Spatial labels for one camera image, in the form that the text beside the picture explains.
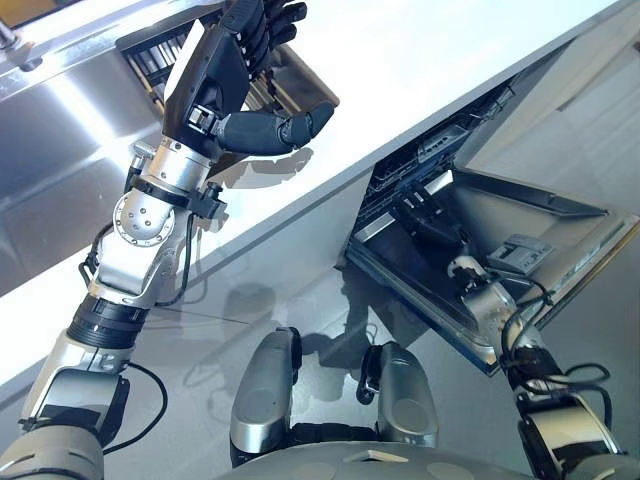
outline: silver cylinder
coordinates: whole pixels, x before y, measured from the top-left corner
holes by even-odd
[[[156,180],[153,183],[189,192],[200,187],[208,173],[208,158],[169,137],[163,137],[143,177],[153,177]]]
[[[231,441],[243,452],[275,448],[289,429],[293,366],[289,330],[260,343],[247,366],[231,411]]]
[[[438,417],[427,375],[397,343],[382,347],[378,429],[384,442],[436,447]]]

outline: floor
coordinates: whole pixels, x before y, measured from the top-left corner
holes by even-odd
[[[624,55],[619,68],[605,72],[597,85],[512,145],[491,168],[640,212],[640,55],[631,49]],[[640,456],[639,285],[640,237],[543,330],[561,366],[598,361],[612,371],[605,386],[613,398],[613,433],[635,456]],[[246,292],[239,298],[252,301]],[[486,377],[388,292],[347,265],[328,270],[251,325],[155,311],[134,358],[163,378],[169,409],[144,440],[106,458],[106,478],[209,479],[227,471],[234,392],[252,350],[279,325],[294,325],[303,335],[292,422],[372,425],[376,405],[362,407],[355,401],[354,376],[370,343],[395,338],[427,372],[440,420],[440,447],[529,472],[502,374]],[[144,428],[160,405],[150,381],[135,371],[127,374],[132,392],[118,440]],[[598,398],[587,398],[601,413]],[[17,418],[22,399],[14,400],[0,406],[3,433],[15,428],[6,421]],[[2,438],[0,449],[7,442]]]

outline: faucet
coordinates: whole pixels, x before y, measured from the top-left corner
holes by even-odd
[[[10,48],[18,41],[18,36],[0,18],[0,50]]]

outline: black grip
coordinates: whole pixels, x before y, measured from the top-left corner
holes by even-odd
[[[220,146],[231,152],[282,155],[309,143],[332,115],[333,105],[329,102],[291,118],[264,112],[237,112],[217,123],[212,133]]]
[[[271,113],[232,113],[215,130],[220,146],[225,150],[249,155],[281,155],[293,150],[280,139],[278,129],[284,118]]]

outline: stainless steel panel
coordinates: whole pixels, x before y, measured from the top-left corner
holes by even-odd
[[[17,265],[3,268],[2,295],[91,242],[122,192],[130,145],[157,142],[160,122],[112,50],[0,102],[0,125],[0,222]]]

